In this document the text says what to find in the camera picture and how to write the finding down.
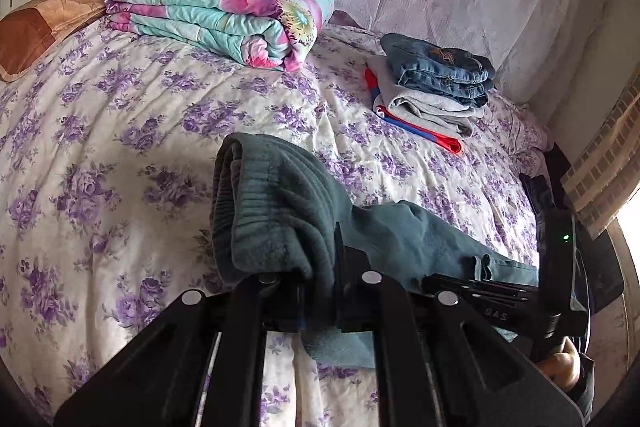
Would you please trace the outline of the black sleeved right forearm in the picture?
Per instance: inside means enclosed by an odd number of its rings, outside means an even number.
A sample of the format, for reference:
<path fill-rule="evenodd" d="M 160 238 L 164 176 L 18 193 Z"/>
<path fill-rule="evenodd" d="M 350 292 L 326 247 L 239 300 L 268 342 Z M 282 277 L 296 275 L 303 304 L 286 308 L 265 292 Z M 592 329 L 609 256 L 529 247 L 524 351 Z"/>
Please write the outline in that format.
<path fill-rule="evenodd" d="M 585 422 L 591 419 L 594 400 L 594 362 L 581 353 L 579 355 L 580 375 L 577 384 L 567 392 L 567 395 L 577 405 Z"/>

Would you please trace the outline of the right hand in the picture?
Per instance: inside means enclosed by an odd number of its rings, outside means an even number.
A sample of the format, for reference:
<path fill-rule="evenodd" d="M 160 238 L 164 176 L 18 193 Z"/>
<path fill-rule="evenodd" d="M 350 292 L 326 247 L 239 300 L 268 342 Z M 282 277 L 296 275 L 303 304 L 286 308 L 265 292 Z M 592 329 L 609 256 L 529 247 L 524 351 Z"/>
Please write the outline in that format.
<path fill-rule="evenodd" d="M 562 350 L 538 362 L 537 369 L 563 391 L 572 390 L 580 378 L 579 353 L 572 340 L 566 337 Z"/>

